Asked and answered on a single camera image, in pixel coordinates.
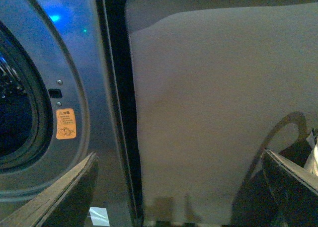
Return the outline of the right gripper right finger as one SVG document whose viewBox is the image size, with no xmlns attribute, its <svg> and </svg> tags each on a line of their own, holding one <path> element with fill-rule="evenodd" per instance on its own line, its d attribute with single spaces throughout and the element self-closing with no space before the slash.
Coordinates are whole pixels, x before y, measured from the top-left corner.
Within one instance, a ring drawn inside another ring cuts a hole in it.
<svg viewBox="0 0 318 227">
<path fill-rule="evenodd" d="M 282 155 L 266 149 L 264 178 L 278 208 L 276 227 L 318 225 L 318 177 Z"/>
</svg>

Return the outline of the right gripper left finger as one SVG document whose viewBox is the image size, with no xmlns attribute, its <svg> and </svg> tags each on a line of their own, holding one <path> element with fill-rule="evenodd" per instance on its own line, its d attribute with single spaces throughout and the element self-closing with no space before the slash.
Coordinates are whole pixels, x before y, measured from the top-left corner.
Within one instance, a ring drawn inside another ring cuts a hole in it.
<svg viewBox="0 0 318 227">
<path fill-rule="evenodd" d="M 83 227 L 93 199 L 98 157 L 90 153 L 50 187 L 0 222 L 2 227 Z"/>
</svg>

